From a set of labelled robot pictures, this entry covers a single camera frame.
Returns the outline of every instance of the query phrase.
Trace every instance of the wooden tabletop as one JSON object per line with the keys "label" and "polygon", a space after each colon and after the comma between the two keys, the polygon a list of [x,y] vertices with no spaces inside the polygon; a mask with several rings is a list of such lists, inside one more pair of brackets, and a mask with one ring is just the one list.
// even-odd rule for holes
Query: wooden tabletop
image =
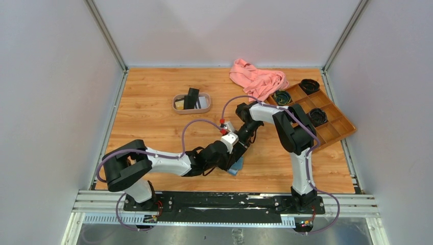
{"label": "wooden tabletop", "polygon": [[[158,151],[182,151],[183,127],[193,119],[205,118],[218,124],[224,104],[242,88],[229,79],[228,68],[133,68],[130,69],[122,99],[108,142],[110,152],[134,139]],[[319,69],[278,69],[283,71],[290,85],[310,78],[323,86]],[[189,87],[208,93],[212,107],[204,114],[178,115],[172,109],[172,99],[187,93]],[[225,118],[236,128],[242,121],[235,115],[238,104],[233,101]],[[219,131],[205,123],[192,124],[185,134],[186,149],[206,147],[219,139]],[[340,142],[313,153],[312,172],[319,189],[333,193],[354,193],[353,184]],[[293,173],[288,152],[278,139],[275,126],[265,124],[257,132],[257,140],[244,154],[244,167],[237,176],[216,168],[208,176],[181,177],[165,173],[144,176],[155,190],[221,191],[221,192],[290,192]],[[107,185],[97,182],[96,189]]]}

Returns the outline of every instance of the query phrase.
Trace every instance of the black and white robotic arm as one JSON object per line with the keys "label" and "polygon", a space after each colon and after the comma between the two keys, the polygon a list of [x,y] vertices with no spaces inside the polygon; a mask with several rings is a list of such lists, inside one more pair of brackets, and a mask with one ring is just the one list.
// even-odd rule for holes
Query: black and white robotic arm
{"label": "black and white robotic arm", "polygon": [[[289,109],[303,125],[316,134],[311,121],[299,105],[283,108]],[[116,149],[113,152],[137,149],[149,154],[129,152],[110,158],[104,165],[108,190],[124,191],[138,204],[146,205],[149,201],[149,205],[153,205],[155,202],[152,198],[155,196],[155,191],[152,184],[142,178],[145,174],[171,173],[193,177],[202,175],[215,167],[227,171],[247,151],[252,143],[251,138],[255,137],[257,129],[265,122],[275,125],[282,146],[290,154],[294,176],[292,196],[296,202],[295,206],[302,209],[309,205],[317,196],[316,191],[309,184],[313,180],[311,155],[307,156],[308,150],[314,144],[313,138],[299,125],[295,125],[286,112],[278,108],[266,107],[257,102],[242,103],[237,106],[236,114],[244,122],[239,130],[236,130],[230,122],[221,121],[223,136],[219,140],[205,148],[197,147],[185,154],[156,151],[145,146],[143,140],[135,140]],[[306,159],[308,159],[309,173],[305,167]]]}

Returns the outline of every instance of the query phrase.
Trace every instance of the white wall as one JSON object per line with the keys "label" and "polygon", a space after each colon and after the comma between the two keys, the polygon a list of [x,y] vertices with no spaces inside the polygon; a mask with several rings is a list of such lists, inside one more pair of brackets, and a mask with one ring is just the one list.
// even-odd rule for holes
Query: white wall
{"label": "white wall", "polygon": [[373,0],[330,70],[391,244],[431,244],[433,3]]}
{"label": "white wall", "polygon": [[120,80],[84,1],[0,1],[1,244],[60,244]]}
{"label": "white wall", "polygon": [[359,0],[96,0],[132,66],[321,66]]}

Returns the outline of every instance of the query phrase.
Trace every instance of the pink towel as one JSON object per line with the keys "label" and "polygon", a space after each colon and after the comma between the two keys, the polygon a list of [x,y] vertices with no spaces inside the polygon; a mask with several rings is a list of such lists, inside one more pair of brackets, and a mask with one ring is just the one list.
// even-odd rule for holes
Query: pink towel
{"label": "pink towel", "polygon": [[266,100],[275,91],[288,87],[288,81],[282,71],[260,70],[243,59],[234,61],[230,70],[230,79],[244,87],[245,93],[260,101]]}

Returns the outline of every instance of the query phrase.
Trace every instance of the wooden compartment box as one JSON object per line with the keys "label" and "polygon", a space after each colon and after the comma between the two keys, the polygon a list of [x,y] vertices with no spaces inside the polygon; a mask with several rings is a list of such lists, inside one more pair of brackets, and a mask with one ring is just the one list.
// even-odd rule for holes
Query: wooden compartment box
{"label": "wooden compartment box", "polygon": [[[286,91],[292,97],[292,102],[288,106],[299,104],[305,113],[309,113],[314,108],[320,108],[326,113],[328,122],[316,127],[317,137],[320,140],[320,147],[316,151],[324,149],[356,132],[355,126],[322,90],[307,95],[297,84],[289,87]],[[268,97],[268,103],[277,105],[272,96]]]}

